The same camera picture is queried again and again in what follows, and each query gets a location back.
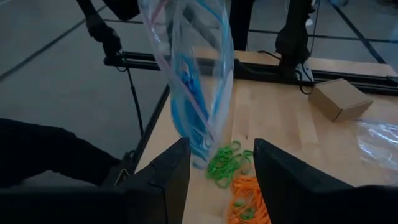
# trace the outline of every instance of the wooden tabletop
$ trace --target wooden tabletop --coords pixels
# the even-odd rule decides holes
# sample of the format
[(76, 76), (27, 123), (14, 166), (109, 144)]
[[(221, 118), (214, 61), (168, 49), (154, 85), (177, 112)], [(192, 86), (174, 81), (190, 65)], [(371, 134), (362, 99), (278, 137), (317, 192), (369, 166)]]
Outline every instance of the wooden tabletop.
[[(275, 64), (272, 57), (253, 52), (236, 52), (244, 62)], [(311, 58), (316, 70), (367, 75), (396, 75), (388, 65), (342, 62)], [(361, 160), (356, 123), (332, 123), (308, 103), (298, 86), (235, 80), (222, 144), (241, 141), (253, 149), (254, 138), (263, 138), (317, 169), (351, 185), (388, 184), (389, 172)], [(363, 119), (398, 124), (398, 98), (376, 96)], [(179, 135), (171, 120), (167, 99), (142, 154), (136, 172), (167, 149)], [(191, 168), (184, 223), (224, 223), (224, 211), (231, 198), (203, 172)]]

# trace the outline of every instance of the clear plastic sheet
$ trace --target clear plastic sheet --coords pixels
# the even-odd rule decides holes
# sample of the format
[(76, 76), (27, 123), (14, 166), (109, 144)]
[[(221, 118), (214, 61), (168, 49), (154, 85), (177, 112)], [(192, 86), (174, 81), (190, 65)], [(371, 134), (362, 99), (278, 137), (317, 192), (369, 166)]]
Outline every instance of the clear plastic sheet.
[(362, 159), (398, 171), (398, 126), (358, 120), (357, 138)]

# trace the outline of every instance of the plastic bag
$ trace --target plastic bag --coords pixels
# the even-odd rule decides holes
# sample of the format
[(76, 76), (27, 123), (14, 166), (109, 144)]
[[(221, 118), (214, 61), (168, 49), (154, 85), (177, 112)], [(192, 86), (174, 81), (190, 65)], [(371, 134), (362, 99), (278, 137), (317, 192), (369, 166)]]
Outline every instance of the plastic bag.
[(233, 43), (224, 1), (139, 0), (139, 8), (169, 81), (174, 125), (189, 137), (193, 165), (202, 169), (221, 138), (232, 91)]
[(359, 120), (357, 138), (363, 159), (398, 171), (398, 126)]

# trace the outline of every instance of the concrete floor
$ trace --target concrete floor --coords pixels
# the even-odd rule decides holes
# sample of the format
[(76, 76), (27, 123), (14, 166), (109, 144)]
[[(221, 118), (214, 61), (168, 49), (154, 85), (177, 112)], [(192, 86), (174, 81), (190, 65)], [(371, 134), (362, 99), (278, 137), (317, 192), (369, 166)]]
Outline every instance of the concrete floor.
[[(103, 7), (102, 1), (92, 1), (97, 9)], [(248, 36), (250, 51), (275, 50), (274, 32), (283, 27), (286, 18), (284, 4), (283, 0), (256, 0)], [(322, 0), (317, 37), (308, 43), (310, 47), (314, 41), (313, 57), (376, 63), (363, 44), (369, 42), (398, 72), (398, 9), (382, 7), (376, 0), (350, 0), (341, 11), (357, 32)], [(107, 8), (101, 15), (117, 19)], [(75, 1), (0, 3), (0, 74), (7, 75), (0, 83), (0, 117), (64, 127), (122, 157), (140, 138), (128, 79), (103, 65), (102, 46), (90, 38), (82, 23), (79, 25), (82, 19)], [(142, 24), (108, 25), (119, 34), (125, 50), (152, 52)], [(308, 33), (313, 30), (314, 26), (309, 27)], [(132, 70), (132, 75), (146, 125), (166, 81), (160, 72)], [(86, 183), (46, 173), (24, 185)]]

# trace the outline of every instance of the black cable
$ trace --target black cable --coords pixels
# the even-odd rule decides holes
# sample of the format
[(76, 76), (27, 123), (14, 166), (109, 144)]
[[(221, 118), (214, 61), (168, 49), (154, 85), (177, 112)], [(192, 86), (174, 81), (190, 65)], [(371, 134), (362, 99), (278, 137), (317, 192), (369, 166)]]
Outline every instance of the black cable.
[[(308, 78), (308, 80), (310, 80), (310, 82), (311, 82), (312, 84), (314, 84), (314, 82), (313, 82), (312, 79), (310, 78), (310, 75), (305, 71), (304, 64), (301, 64), (301, 68), (303, 69), (303, 72), (304, 72), (305, 76)], [(300, 80), (300, 91), (301, 91), (303, 94), (305, 94), (305, 95), (311, 94), (311, 93), (312, 93), (313, 87), (311, 87), (311, 90), (310, 90), (309, 92), (304, 91), (304, 89), (303, 89), (303, 74), (300, 72), (300, 70), (296, 70), (296, 72), (297, 72), (297, 73), (299, 74), (299, 76), (300, 76), (300, 78), (299, 78), (299, 80)]]
[(257, 51), (257, 52), (258, 52), (258, 53), (264, 53), (264, 54), (270, 55), (271, 57), (274, 57), (274, 58), (280, 60), (280, 57), (274, 55), (274, 54), (271, 53), (271, 52), (268, 52), (268, 51), (265, 51), (265, 50), (259, 50), (259, 51)]
[(123, 55), (123, 59), (125, 60), (126, 67), (125, 67), (124, 70), (121, 70), (121, 69), (118, 68), (118, 67), (116, 67), (116, 68), (117, 68), (118, 71), (120, 71), (120, 72), (125, 72), (125, 71), (127, 71), (127, 74), (128, 74), (128, 77), (129, 77), (129, 81), (130, 81), (130, 87), (131, 87), (132, 97), (134, 98), (134, 104), (136, 105), (136, 111), (137, 111), (137, 117), (138, 117), (138, 125), (139, 125), (139, 132), (140, 132), (141, 137), (142, 137), (142, 135), (144, 134), (144, 126), (142, 125), (141, 110), (140, 110), (139, 103), (138, 103), (138, 97), (137, 97), (136, 89), (134, 88), (134, 84), (133, 84), (133, 82), (132, 82), (130, 68), (129, 68), (129, 66), (127, 65), (127, 59), (126, 59), (126, 57), (124, 56), (124, 52), (122, 53), (122, 55)]
[(306, 91), (304, 91), (304, 89), (303, 89), (303, 74), (302, 74), (299, 70), (296, 70), (296, 72), (300, 75), (300, 78), (299, 78), (299, 81), (300, 81), (300, 91), (301, 91), (303, 94), (305, 94), (305, 95), (311, 94), (312, 90), (309, 91), (309, 92), (306, 92)]
[(127, 71), (127, 68), (124, 68), (123, 70), (120, 68), (120, 67), (118, 67), (118, 66), (116, 66), (116, 69), (119, 71), (119, 72), (125, 72), (125, 71)]
[(313, 32), (312, 32), (312, 43), (311, 43), (310, 55), (312, 55), (313, 43), (315, 43), (315, 31), (316, 31), (316, 29), (317, 29), (318, 15), (319, 15), (319, 8), (320, 8), (320, 6), (321, 6), (321, 1), (318, 1), (317, 16), (315, 16), (315, 24), (314, 24), (314, 26), (313, 26)]

